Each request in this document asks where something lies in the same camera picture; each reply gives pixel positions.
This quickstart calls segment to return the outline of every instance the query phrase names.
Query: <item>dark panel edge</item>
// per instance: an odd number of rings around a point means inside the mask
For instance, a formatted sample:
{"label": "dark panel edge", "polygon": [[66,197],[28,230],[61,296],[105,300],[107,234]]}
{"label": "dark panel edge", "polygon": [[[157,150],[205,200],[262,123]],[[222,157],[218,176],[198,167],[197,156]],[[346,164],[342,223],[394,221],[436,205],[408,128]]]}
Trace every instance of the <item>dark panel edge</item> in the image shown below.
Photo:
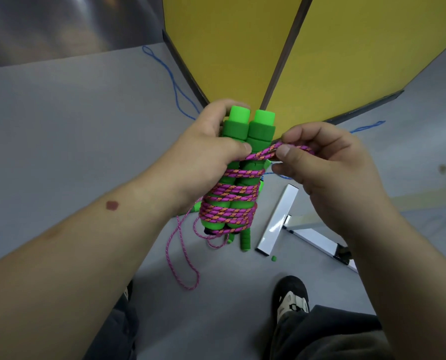
{"label": "dark panel edge", "polygon": [[396,100],[400,94],[402,94],[404,90],[399,90],[395,93],[389,94],[388,96],[382,97],[379,100],[370,102],[364,106],[361,106],[359,108],[356,108],[352,111],[345,112],[344,114],[339,114],[338,116],[334,116],[332,118],[329,118],[325,120],[326,122],[329,122],[333,125],[338,125],[342,122],[348,121],[349,119],[352,119],[358,115],[364,114],[365,112],[368,112],[370,110],[373,110],[374,108],[380,107],[381,105],[384,105],[390,101]]}
{"label": "dark panel edge", "polygon": [[283,49],[281,50],[280,58],[278,59],[278,62],[276,63],[275,70],[273,71],[273,75],[271,76],[271,79],[269,80],[268,87],[266,89],[265,96],[263,97],[263,100],[261,101],[261,110],[265,110],[268,107],[269,100],[271,99],[271,96],[273,95],[273,92],[276,88],[276,84],[278,83],[278,80],[280,79],[281,72],[283,72],[283,68],[286,64],[286,61],[288,60],[288,57],[290,56],[291,50],[293,48],[294,42],[296,41],[296,38],[298,37],[298,34],[300,33],[301,26],[303,25],[303,21],[308,14],[308,11],[310,9],[311,2],[313,0],[301,0],[300,7],[298,8],[298,11],[296,12],[296,16],[294,17],[293,24],[291,25],[290,32],[288,33],[288,36],[286,37],[286,41],[284,43]]}
{"label": "dark panel edge", "polygon": [[166,46],[170,50],[170,53],[175,60],[176,64],[178,65],[178,68],[180,69],[181,73],[183,73],[184,79],[186,79],[186,82],[190,86],[191,90],[195,94],[196,98],[198,99],[199,103],[205,108],[209,100],[201,90],[201,88],[196,83],[195,79],[191,75],[191,72],[189,71],[188,67],[185,65],[183,59],[181,58],[181,55],[178,53],[177,49],[175,48],[173,42],[170,39],[170,36],[168,36],[168,33],[166,33],[165,30],[161,30],[163,33],[163,41],[165,42]]}

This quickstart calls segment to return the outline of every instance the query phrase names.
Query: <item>jump rope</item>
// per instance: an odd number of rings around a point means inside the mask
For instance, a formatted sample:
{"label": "jump rope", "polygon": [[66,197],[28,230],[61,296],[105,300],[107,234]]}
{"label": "jump rope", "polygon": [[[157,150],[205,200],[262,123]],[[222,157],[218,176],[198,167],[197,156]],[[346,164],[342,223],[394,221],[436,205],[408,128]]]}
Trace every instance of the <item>jump rope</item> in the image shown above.
{"label": "jump rope", "polygon": [[[175,101],[176,101],[176,107],[178,108],[178,110],[186,117],[188,117],[192,120],[196,120],[195,117],[187,114],[180,107],[180,104],[178,101],[178,92],[186,100],[188,100],[191,103],[191,105],[195,108],[195,110],[198,114],[200,113],[196,104],[187,95],[185,95],[184,92],[181,90],[181,88],[178,86],[178,84],[176,83],[176,81],[174,79],[174,75],[173,75],[171,69],[168,67],[168,65],[166,65],[161,59],[159,59],[154,54],[154,52],[151,50],[151,48],[147,47],[146,45],[144,45],[142,47],[142,50],[143,50],[143,53],[147,54],[148,56],[150,56],[151,58],[156,60],[158,63],[160,63],[166,69],[168,74],[170,75],[170,79],[173,84],[173,91],[174,91],[174,96],[175,96]],[[360,132],[363,130],[371,129],[371,128],[373,128],[375,126],[379,126],[383,123],[385,123],[385,121],[378,121],[373,125],[361,126],[361,127],[358,127],[356,129],[350,131],[350,133],[357,133],[357,132]],[[243,160],[270,159],[275,156],[276,149],[281,144],[282,144],[282,142],[278,141],[277,143],[271,145],[270,147],[268,147],[265,150],[248,155]],[[301,145],[301,146],[296,146],[296,147],[299,149],[302,149],[304,151],[307,151],[310,154],[314,154],[314,152],[308,146]],[[262,169],[262,170],[227,169],[226,172],[224,173],[224,175],[227,177],[235,177],[235,178],[260,178],[266,174],[274,174],[274,173],[266,172],[265,169]],[[282,175],[280,175],[280,177],[285,178],[285,179],[291,179],[289,177],[285,177]],[[223,246],[227,245],[228,238],[229,238],[230,234],[236,234],[236,233],[238,233],[242,230],[245,230],[251,226],[251,223],[253,222],[253,216],[255,215],[256,208],[257,208],[256,200],[258,198],[260,184],[261,184],[261,181],[259,181],[258,184],[254,185],[254,186],[235,186],[235,185],[230,185],[230,184],[223,184],[220,182],[217,183],[211,189],[210,192],[208,192],[204,197],[202,197],[196,201],[196,203],[201,202],[201,207],[200,207],[198,217],[193,222],[193,231],[195,232],[195,234],[198,237],[205,239],[211,248],[219,249],[219,248],[222,248]],[[255,205],[248,209],[225,208],[225,207],[214,206],[210,203],[210,202],[215,202],[215,201],[251,201],[251,202],[255,202]],[[182,219],[180,219],[179,216],[176,217],[177,226],[174,229],[174,231],[172,232],[172,234],[170,235],[170,237],[168,238],[168,241],[166,242],[166,249],[165,249],[166,261],[168,262],[168,266],[170,267],[171,272],[173,273],[176,281],[186,290],[196,289],[196,287],[199,284],[199,280],[200,280],[200,273],[198,272],[196,267],[191,263],[191,260],[188,256],[188,252],[186,251],[186,247],[185,247],[184,241],[183,241],[183,231],[181,228],[181,225],[183,224],[183,222],[188,217],[188,215],[190,214],[191,211],[192,211],[192,209],[189,209],[188,212],[186,212],[186,214],[183,216]],[[213,223],[225,223],[225,224],[230,223],[230,224],[237,224],[237,225],[243,225],[243,226],[238,227],[238,228],[229,228],[229,227],[223,228],[221,230],[212,231],[212,235],[205,236],[205,235],[201,235],[196,229],[196,224],[199,219],[202,219],[202,220],[208,221],[208,222],[213,222]],[[170,254],[168,253],[171,241],[177,232],[179,233],[179,236],[180,236],[180,243],[181,243],[181,247],[183,249],[184,258],[185,258],[186,262],[188,263],[188,266],[196,274],[196,283],[193,286],[187,286],[186,284],[183,283],[182,279],[176,273],[176,270],[175,270],[175,268],[171,262],[171,259],[170,259]],[[223,236],[223,242],[220,245],[214,245],[212,243],[212,240],[222,237],[222,236]]]}

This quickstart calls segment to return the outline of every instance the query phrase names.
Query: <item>right hand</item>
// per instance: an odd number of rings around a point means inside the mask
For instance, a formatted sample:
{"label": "right hand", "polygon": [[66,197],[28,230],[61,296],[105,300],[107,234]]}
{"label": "right hand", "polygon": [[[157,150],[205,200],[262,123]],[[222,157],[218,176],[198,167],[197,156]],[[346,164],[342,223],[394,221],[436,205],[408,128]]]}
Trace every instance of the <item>right hand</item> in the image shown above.
{"label": "right hand", "polygon": [[339,235],[353,236],[371,229],[376,218],[394,211],[375,163],[361,141],[326,122],[292,127],[283,143],[308,145],[311,155],[281,145],[274,164],[276,174],[301,183],[323,222]]}

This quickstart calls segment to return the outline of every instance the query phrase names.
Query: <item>green plastic cap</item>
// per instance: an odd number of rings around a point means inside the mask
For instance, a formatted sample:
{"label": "green plastic cap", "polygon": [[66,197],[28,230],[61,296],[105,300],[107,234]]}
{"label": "green plastic cap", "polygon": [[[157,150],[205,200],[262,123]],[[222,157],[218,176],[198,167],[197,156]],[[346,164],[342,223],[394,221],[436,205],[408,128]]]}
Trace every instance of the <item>green plastic cap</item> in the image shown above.
{"label": "green plastic cap", "polygon": [[275,124],[275,113],[265,110],[256,110],[254,121],[263,125],[273,126]]}
{"label": "green plastic cap", "polygon": [[230,118],[228,120],[241,122],[242,124],[247,124],[250,121],[250,114],[251,111],[248,108],[240,106],[232,106],[230,111]]}

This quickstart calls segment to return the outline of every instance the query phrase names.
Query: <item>yellow panel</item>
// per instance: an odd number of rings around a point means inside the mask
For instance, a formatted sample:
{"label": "yellow panel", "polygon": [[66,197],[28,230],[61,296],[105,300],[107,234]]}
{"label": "yellow panel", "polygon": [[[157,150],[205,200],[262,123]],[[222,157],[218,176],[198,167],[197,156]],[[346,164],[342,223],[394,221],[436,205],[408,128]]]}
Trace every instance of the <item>yellow panel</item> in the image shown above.
{"label": "yellow panel", "polygon": [[313,0],[268,105],[275,136],[406,86],[446,48],[446,0]]}
{"label": "yellow panel", "polygon": [[301,0],[163,0],[166,31],[210,101],[260,107]]}

